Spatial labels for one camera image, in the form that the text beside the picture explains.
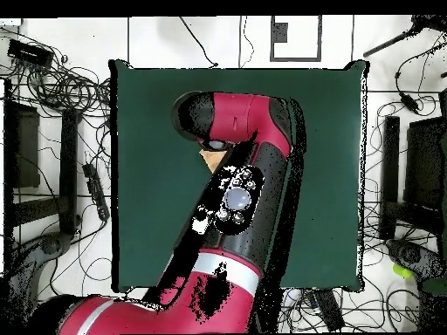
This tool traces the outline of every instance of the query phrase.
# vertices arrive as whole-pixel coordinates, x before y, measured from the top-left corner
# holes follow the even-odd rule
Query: green mat
[[[157,284],[210,178],[199,146],[172,127],[171,107],[186,92],[218,91],[294,98],[305,116],[304,177],[281,285],[360,287],[357,237],[365,62],[346,70],[132,69],[121,61],[110,65],[112,79],[117,78],[118,108],[115,284]]]

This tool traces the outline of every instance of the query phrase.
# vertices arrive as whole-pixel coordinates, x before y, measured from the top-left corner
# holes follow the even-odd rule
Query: black cable
[[[188,25],[186,24],[185,20],[183,19],[183,17],[179,17],[180,20],[182,21],[183,25],[186,27],[186,29],[188,30],[189,34],[192,36],[192,38],[195,39],[195,41],[197,42],[197,44],[200,46],[200,48],[203,51],[203,55],[205,56],[206,60],[208,60],[212,66],[210,68],[214,68],[217,67],[219,64],[218,63],[214,63],[211,62],[210,58],[208,58],[208,55],[206,55],[206,51],[205,48],[203,47],[203,45],[200,43],[200,41],[197,39],[196,35],[193,33],[193,31],[188,27]]]
[[[253,57],[253,54],[254,54],[254,52],[255,52],[255,48],[253,47],[253,44],[251,43],[251,41],[247,38],[247,35],[245,35],[245,28],[246,28],[246,26],[247,26],[247,19],[248,19],[248,16],[245,16],[245,21],[244,21],[244,29],[243,29],[243,35],[244,35],[244,38],[245,38],[245,40],[247,40],[247,42],[250,44],[250,46],[251,46],[251,55],[250,55],[250,57],[249,57],[249,59],[246,61],[246,62],[244,62],[244,64],[242,65],[242,66],[239,66],[239,68],[244,68],[244,66],[247,64],[247,63],[250,63],[251,62],[251,58]]]
[[[419,99],[420,100],[430,100],[431,102],[435,102],[435,100],[433,99],[433,97],[431,96],[425,96],[425,97],[421,97],[420,95],[420,91],[421,91],[421,85],[423,82],[423,74],[425,72],[425,66],[427,64],[427,60],[429,58],[429,55],[433,52],[435,52],[436,50],[439,50],[441,48],[443,48],[444,46],[447,45],[447,42],[445,43],[441,43],[439,45],[436,45],[437,42],[439,41],[439,39],[444,36],[444,33],[442,33],[437,40],[435,41],[435,43],[433,44],[433,46],[431,48],[429,48],[427,51],[421,52],[420,54],[417,54],[411,58],[408,58],[407,60],[405,60],[397,69],[397,72],[395,73],[395,88],[397,89],[397,91],[399,92],[399,95],[401,96],[401,102],[413,113],[419,115],[419,116],[423,116],[423,117],[427,117],[429,115],[431,115],[434,111],[435,111],[435,107],[433,108],[433,111],[430,113],[426,113],[426,114],[422,114],[420,113],[423,110],[423,106],[419,107],[419,105],[416,103],[416,101],[409,95],[409,94],[405,94],[401,91],[401,89],[399,88],[399,83],[398,83],[398,79],[401,76],[401,69],[403,68],[404,65],[406,65],[408,62],[410,62],[413,59],[416,58],[420,58],[421,56],[428,54],[427,58],[425,59],[425,62],[423,64],[423,71],[422,71],[422,77],[421,77],[421,81],[419,83],[419,87],[418,87],[418,92],[417,94],[419,95]]]

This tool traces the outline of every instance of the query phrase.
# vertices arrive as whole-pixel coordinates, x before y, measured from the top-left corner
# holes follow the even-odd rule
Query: cable
[[[423,110],[423,107],[422,107],[422,108],[419,107],[418,104],[416,103],[416,101],[415,101],[409,94],[405,94],[405,93],[403,93],[403,92],[401,91],[401,89],[399,88],[399,83],[398,83],[398,79],[399,79],[400,76],[401,76],[401,69],[403,68],[404,65],[406,65],[406,64],[407,64],[408,62],[410,62],[411,60],[416,59],[416,58],[420,58],[421,56],[423,56],[423,55],[425,55],[425,54],[428,54],[428,55],[427,55],[427,58],[425,59],[425,63],[424,63],[424,65],[423,65],[422,77],[421,77],[421,81],[420,81],[420,83],[419,83],[419,87],[418,87],[418,95],[419,95],[419,99],[422,99],[422,100],[431,99],[431,100],[434,101],[433,97],[431,97],[431,96],[421,97],[421,95],[419,94],[419,92],[421,91],[421,85],[422,85],[422,82],[423,82],[423,73],[424,73],[424,71],[425,71],[425,65],[427,64],[427,60],[428,60],[428,58],[429,58],[429,55],[430,55],[431,53],[433,53],[433,52],[435,52],[435,51],[437,51],[437,50],[439,50],[439,49],[441,49],[441,48],[443,48],[444,46],[447,45],[447,42],[445,42],[445,43],[441,43],[441,44],[439,44],[439,45],[436,45],[437,42],[439,41],[439,39],[440,39],[441,37],[443,37],[444,35],[445,35],[445,34],[442,33],[442,34],[437,38],[437,40],[435,41],[435,43],[433,44],[433,46],[432,46],[431,48],[429,48],[427,51],[421,52],[420,54],[417,54],[417,55],[415,55],[414,57],[411,57],[411,58],[408,58],[407,60],[405,60],[405,61],[399,66],[399,68],[397,69],[397,72],[395,73],[395,88],[397,89],[397,91],[399,92],[399,95],[401,96],[401,102],[407,107],[407,109],[409,109],[411,112],[413,112],[414,114],[417,114],[417,115],[419,115],[419,116],[426,117],[426,116],[428,116],[428,115],[431,115],[431,114],[434,112],[434,110],[433,110],[433,112],[431,112],[431,113],[421,114],[420,112]]]
[[[251,55],[250,55],[250,57],[249,57],[249,59],[246,61],[246,62],[244,62],[244,64],[242,65],[242,66],[240,66],[240,58],[239,58],[239,68],[244,68],[244,66],[247,64],[247,63],[250,63],[251,62],[251,58],[253,57],[253,54],[254,54],[254,52],[255,52],[255,48],[253,47],[253,44],[251,43],[251,41],[247,38],[247,35],[245,35],[245,28],[246,28],[246,26],[247,26],[247,19],[248,19],[248,16],[245,16],[245,22],[244,22],[244,29],[243,29],[243,35],[244,35],[244,38],[245,38],[245,40],[247,40],[247,42],[250,44],[250,46],[251,46]]]
[[[208,60],[208,61],[212,64],[212,66],[210,67],[210,69],[219,66],[218,63],[211,62],[210,58],[208,58],[208,55],[206,55],[205,48],[204,48],[203,45],[200,43],[200,41],[197,39],[197,37],[196,37],[196,35],[193,33],[193,31],[188,27],[188,25],[186,24],[186,22],[185,22],[185,20],[183,19],[183,17],[179,17],[179,18],[180,18],[180,20],[182,21],[182,23],[184,24],[184,26],[186,27],[186,29],[188,30],[189,34],[192,36],[192,38],[195,39],[195,41],[197,42],[197,44],[198,44],[198,45],[200,46],[200,48],[202,49],[202,51],[203,51],[203,55],[205,56],[206,60]]]
[[[65,68],[62,64],[66,62],[67,56],[63,55],[57,48],[50,47],[48,45],[39,43],[37,40],[29,38],[25,35],[21,35],[18,32],[12,32],[3,29],[4,31],[7,31],[11,34],[21,36],[27,40],[29,40],[29,44],[35,44],[39,47],[42,47],[48,51],[51,51],[53,53],[53,65],[51,68],[44,68],[40,66],[31,65],[29,63],[25,63],[24,61],[13,59],[11,63],[11,67],[5,67],[8,72],[8,77],[17,77],[17,85],[16,88],[13,91],[13,99],[19,101],[20,103],[28,103],[31,106],[39,106],[41,111],[44,112],[44,114],[40,114],[42,118],[59,118],[61,116],[61,113],[65,109],[76,109],[81,115],[83,121],[90,126],[91,128],[95,129],[95,139],[99,145],[98,150],[93,150],[84,140],[82,135],[78,133],[81,140],[86,144],[86,146],[89,148],[89,150],[92,152],[91,158],[92,161],[95,162],[95,167],[97,171],[99,171],[99,164],[103,163],[106,170],[107,175],[110,179],[110,154],[107,152],[106,148],[103,145],[103,142],[105,138],[109,135],[109,132],[105,130],[105,125],[109,121],[109,103],[110,103],[110,79],[106,79],[102,83],[100,83],[98,76],[82,67],[73,67],[70,69]],[[87,77],[81,76],[78,71],[83,72],[90,72],[95,79],[89,79]],[[18,91],[18,86],[20,84],[25,84],[28,86],[28,89],[30,90],[32,98],[24,98],[15,95],[15,92]],[[100,111],[102,115],[94,114],[97,111]],[[94,126],[90,123],[90,118],[100,118],[103,117],[105,119],[105,123],[99,126]],[[38,130],[39,134],[43,136],[46,140],[51,142],[57,142],[60,144],[60,141],[58,140],[52,140],[43,135],[40,130]],[[39,151],[45,151],[45,150],[51,150],[52,155],[60,160],[60,158],[56,155],[55,151],[52,147],[43,147],[40,148]],[[34,165],[38,168],[38,171],[41,175],[43,175],[46,185],[50,190],[50,193],[53,197],[53,199],[56,200],[56,197],[45,177],[45,174],[42,172],[42,170],[35,164],[30,162],[31,165]],[[18,249],[26,248],[27,245],[31,245],[31,243],[36,243],[36,245],[31,246],[31,248],[27,249],[25,252],[25,256],[31,252],[33,249],[37,248],[39,246],[38,240],[45,237],[43,234],[44,232],[50,227],[49,225],[47,228],[45,228],[41,234],[41,236],[32,239],[31,241],[27,243],[18,243]],[[97,235],[99,231],[104,229],[106,224],[101,224],[101,226],[94,231],[93,233],[90,233],[86,236],[79,235],[79,239],[76,241],[71,242],[71,245],[74,245],[75,243],[78,244],[78,247],[80,248],[80,241],[87,239],[90,236],[94,237]],[[79,256],[81,256],[85,251],[86,248],[82,251],[82,253],[79,253]],[[12,267],[17,267],[14,269],[10,269],[10,273],[12,273],[12,276],[17,274],[19,270],[22,268],[28,267],[23,266],[22,263],[19,263],[22,258],[16,259],[16,263]],[[52,283],[54,280],[56,280],[58,277],[60,277],[65,271],[60,272],[56,275],[57,269],[58,269],[58,260],[55,261],[55,269],[52,273],[52,276],[50,278],[50,283],[48,286],[52,289],[52,292],[55,295],[58,295],[59,293],[54,289],[52,286]]]

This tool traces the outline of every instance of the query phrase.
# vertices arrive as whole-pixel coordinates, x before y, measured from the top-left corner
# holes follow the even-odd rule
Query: white tile
[[[392,312],[395,328],[399,332],[414,332],[416,326],[406,319],[405,313]],[[387,312],[383,311],[343,311],[346,326],[342,332],[394,332]]]
[[[411,25],[411,16],[355,15],[354,59],[363,59],[365,51],[402,34]],[[425,29],[417,36],[366,58],[371,63],[368,89],[396,90],[395,73],[401,63],[431,48],[439,35],[438,31]],[[438,92],[447,87],[447,80],[440,77],[441,73],[447,72],[447,65],[444,62],[446,55],[445,48],[430,55],[425,67],[421,91]],[[417,91],[425,59],[426,56],[415,58],[401,69],[402,75],[398,82],[402,91]]]
[[[68,57],[65,67],[100,82],[110,77],[109,59],[127,58],[127,18],[26,18],[21,33],[58,48]]]
[[[275,16],[275,23],[287,24],[287,42],[275,43],[275,58],[317,58],[318,16]]]
[[[184,17],[218,67],[237,68],[239,16]],[[208,68],[203,51],[179,17],[131,17],[129,63],[135,68]]]
[[[369,245],[373,246],[380,241],[373,241]],[[388,257],[387,249],[377,246],[376,250],[365,253],[363,258],[363,280],[365,289],[359,293],[344,292],[343,308],[361,308],[382,310],[385,308],[385,301],[389,293],[398,289],[405,289],[416,292],[416,282],[414,279],[404,279],[395,274],[393,263]],[[404,309],[406,305],[406,295],[397,296],[400,301],[395,301],[396,309]]]
[[[90,200],[86,198],[79,198],[78,209],[85,209],[89,204],[91,204]],[[101,221],[98,218],[98,214],[94,206],[90,206],[86,209],[83,219],[84,221],[82,224],[81,236],[87,236],[90,233],[93,233],[101,225]],[[111,228],[112,222],[109,220],[108,225],[102,231],[97,233],[96,236],[90,236],[80,243],[75,243],[67,253],[59,258],[58,270],[53,279],[53,286],[57,292],[80,296],[82,293],[82,284],[84,282],[86,294],[91,294],[92,290],[96,291],[98,294],[104,295],[110,295],[113,293],[110,289],[111,279],[108,278],[111,274],[111,265],[110,262],[106,260],[112,259]],[[100,261],[94,263],[88,271],[88,275],[93,278],[104,280],[101,282],[95,282],[90,281],[89,277],[84,279],[85,272],[89,268],[90,264],[99,258],[105,259],[101,259]],[[52,295],[51,288],[48,286],[48,283],[50,281],[50,276],[53,269],[54,263],[52,264],[52,267],[48,266],[45,269],[46,273],[45,275],[43,274],[44,276],[40,280],[39,291],[41,292],[42,299]]]
[[[352,16],[324,15],[321,37],[321,62],[270,62],[271,16],[249,16],[246,37],[253,55],[246,68],[344,68],[351,61]],[[250,59],[251,46],[242,37],[243,62]]]

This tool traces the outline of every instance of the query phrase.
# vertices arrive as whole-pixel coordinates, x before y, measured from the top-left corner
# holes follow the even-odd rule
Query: electrical wire
[[[94,163],[94,166],[96,167],[98,173],[100,173],[100,164],[102,164],[106,170],[107,176],[109,180],[110,177],[110,163],[111,158],[110,154],[108,153],[107,148],[104,145],[104,141],[106,137],[109,135],[109,131],[106,130],[107,122],[109,121],[109,112],[110,112],[110,79],[104,80],[102,83],[100,83],[99,77],[92,71],[82,68],[82,67],[73,67],[70,69],[67,69],[63,66],[64,62],[67,60],[67,56],[62,54],[62,52],[55,48],[48,46],[46,44],[40,43],[37,40],[33,38],[29,38],[25,35],[22,35],[18,32],[9,31],[4,29],[3,27],[0,27],[0,30],[8,32],[10,34],[14,34],[17,36],[20,36],[26,40],[28,40],[28,44],[34,44],[37,45],[47,51],[51,51],[53,55],[53,61],[52,66],[50,68],[44,68],[40,66],[31,65],[29,63],[25,63],[23,61],[12,59],[11,60],[11,66],[5,66],[0,65],[4,69],[7,70],[6,74],[2,74],[2,77],[6,77],[9,79],[17,79],[14,80],[15,88],[13,89],[12,98],[16,101],[19,101],[21,104],[27,103],[30,106],[36,106],[40,108],[40,117],[41,118],[52,118],[52,119],[60,119],[61,113],[65,109],[76,109],[79,114],[82,116],[82,120],[85,121],[85,123],[91,127],[94,131],[94,137],[96,140],[96,143],[98,144],[98,150],[93,150],[90,145],[87,144],[86,140],[82,137],[80,133],[78,133],[78,136],[81,138],[81,140],[84,142],[86,147],[90,150],[92,154],[88,154],[90,156],[90,163]],[[81,72],[89,72],[94,76],[94,79],[87,78],[85,76],[82,76]],[[20,85],[25,84],[28,87],[28,90],[31,93],[31,98],[25,98],[23,96],[18,95],[19,90],[18,87]],[[101,125],[95,126],[91,123],[90,119],[98,119],[102,118],[103,122]],[[53,140],[49,139],[45,135],[43,135],[40,130],[38,130],[38,133],[44,137],[49,142],[54,142],[60,144],[59,140]],[[57,159],[60,160],[60,158],[56,155],[55,150],[53,147],[47,146],[42,147],[38,151],[43,152],[45,150],[51,151],[52,155]],[[30,162],[31,165],[37,167],[39,173],[43,176],[45,183],[47,187],[50,190],[51,196],[57,203],[58,202],[55,197],[54,192],[52,191],[52,188],[50,187],[50,184],[48,180],[45,177],[45,174],[43,171],[35,164]],[[80,258],[87,248],[91,245],[94,237],[103,230],[106,227],[106,223],[101,224],[101,226],[95,230],[94,232],[82,236],[79,233],[79,238],[73,242],[71,242],[71,245],[78,244],[79,249],[79,255],[78,258]],[[8,272],[6,274],[3,274],[3,281],[7,281],[10,276],[16,275],[21,269],[27,268],[29,266],[23,266],[23,263],[21,264],[21,261],[24,261],[27,254],[31,252],[32,250],[39,247],[38,241],[45,237],[46,230],[52,226],[47,226],[40,236],[31,239],[30,241],[26,243],[21,243],[21,238],[19,237],[19,242],[17,242],[14,238],[13,241],[16,243],[17,247],[16,250],[20,251],[22,249],[25,249],[26,253],[24,256],[21,256],[20,258],[16,258],[15,263],[11,268],[9,268]],[[89,242],[87,247],[85,247],[82,251],[80,251],[80,242],[93,236],[92,240]],[[52,276],[50,278],[50,282],[47,286],[45,286],[42,291],[48,287],[51,288],[54,295],[58,295],[59,292],[57,292],[56,289],[54,289],[53,282],[58,279],[62,274],[65,273],[65,271],[72,266],[75,262],[73,261],[72,264],[70,264],[65,270],[58,273],[56,275],[56,272],[58,270],[58,259],[55,260],[55,268],[52,272]],[[82,270],[86,273],[88,272],[88,269],[92,267],[92,264],[85,270],[82,267]],[[86,280],[86,278],[92,278],[92,276],[86,274],[84,276],[83,285]]]
[[[422,70],[421,82],[418,88],[418,99],[415,101],[418,104],[419,110],[418,115],[426,116],[432,114],[436,110],[437,100],[433,99],[431,96],[421,96],[420,89],[423,81],[423,75],[425,72],[425,66],[427,63],[429,56],[425,59],[425,63]],[[427,104],[432,104],[433,107],[429,110],[428,113],[424,113]],[[387,247],[383,240],[378,239],[378,225],[380,221],[380,213],[378,208],[381,206],[381,202],[379,199],[380,189],[378,182],[372,178],[372,171],[374,168],[377,168],[382,164],[382,158],[377,160],[376,157],[378,155],[382,155],[382,145],[383,145],[383,137],[382,137],[382,127],[384,124],[384,120],[388,116],[397,115],[405,105],[401,101],[393,101],[383,106],[379,107],[376,113],[375,126],[373,127],[370,135],[368,136],[368,151],[367,151],[367,166],[365,168],[365,192],[367,194],[374,195],[375,201],[365,202],[364,204],[364,218],[359,220],[359,228],[363,228],[364,230],[364,252],[363,255],[367,255],[368,253],[375,252],[379,255],[379,259],[373,263],[364,263],[363,268],[367,269],[371,266],[377,265],[381,261],[383,261],[385,256],[388,256]],[[405,153],[406,150],[401,150],[400,154]],[[408,240],[413,243],[418,243],[419,245],[424,245],[429,242],[429,240],[436,239],[436,236],[433,236],[431,233],[427,233],[422,236],[413,236],[416,233],[416,228],[414,225],[407,224],[405,222],[397,222],[396,223],[396,236],[400,237],[403,240]],[[365,291],[374,291],[375,294],[378,295],[377,299],[371,299],[367,302],[363,302],[359,304],[355,302],[358,299],[356,293],[350,291],[344,291],[343,293],[347,295],[347,300],[349,301],[349,305],[352,305],[352,308],[346,308],[345,305],[340,303],[342,317],[345,320],[345,328],[342,330],[343,332],[386,332],[389,331],[389,328],[392,332],[399,332],[396,323],[403,324],[404,321],[412,324],[414,328],[417,327],[418,322],[418,307],[409,307],[407,304],[404,305],[403,309],[398,309],[394,307],[390,303],[390,299],[401,293],[406,296],[412,296],[415,299],[418,299],[417,294],[414,291],[410,291],[407,289],[396,289],[391,290],[386,296],[382,293],[381,289],[374,284],[370,279],[363,276],[363,279],[366,283]],[[290,297],[294,291],[299,291],[299,296],[296,299],[292,299]],[[303,298],[308,290],[289,290],[285,294],[285,299],[283,301],[281,312],[279,313],[279,332],[286,332],[287,326],[289,332],[324,332],[327,331],[327,327],[324,324],[323,320],[317,320],[317,322],[313,322],[312,318],[317,318],[318,308],[314,310],[310,307],[309,302]],[[371,304],[378,304],[378,309],[369,309]],[[369,324],[362,324],[363,319],[365,321],[370,322]]]
[[[254,54],[254,52],[255,52],[255,48],[253,47],[253,44],[251,43],[251,41],[247,38],[247,35],[245,34],[245,28],[246,28],[246,26],[247,26],[247,20],[248,20],[248,16],[245,16],[245,21],[244,21],[244,28],[243,28],[243,30],[242,30],[242,33],[243,33],[243,35],[244,35],[244,38],[245,38],[245,40],[250,44],[250,46],[251,46],[251,55],[250,55],[250,57],[249,57],[249,59],[247,60],[247,61],[245,61],[244,62],[244,64],[243,65],[240,65],[240,55],[241,55],[241,50],[240,50],[240,48],[239,48],[239,68],[244,68],[245,67],[245,65],[247,64],[247,63],[250,63],[251,62],[251,58],[253,58],[253,54]],[[239,28],[240,28],[240,24],[242,23],[242,16],[240,16],[240,23],[239,23]]]
[[[194,40],[197,42],[197,44],[200,46],[200,48],[203,51],[203,55],[205,56],[206,60],[208,60],[211,63],[211,68],[215,68],[217,66],[219,66],[218,63],[214,63],[210,60],[210,58],[208,58],[208,55],[206,54],[205,48],[203,47],[203,45],[200,43],[200,41],[197,39],[196,35],[194,34],[194,32],[189,28],[189,26],[186,24],[185,20],[183,19],[183,17],[179,17],[180,20],[182,21],[183,25],[185,26],[185,28],[188,30],[189,34],[192,36],[192,38],[194,38]]]

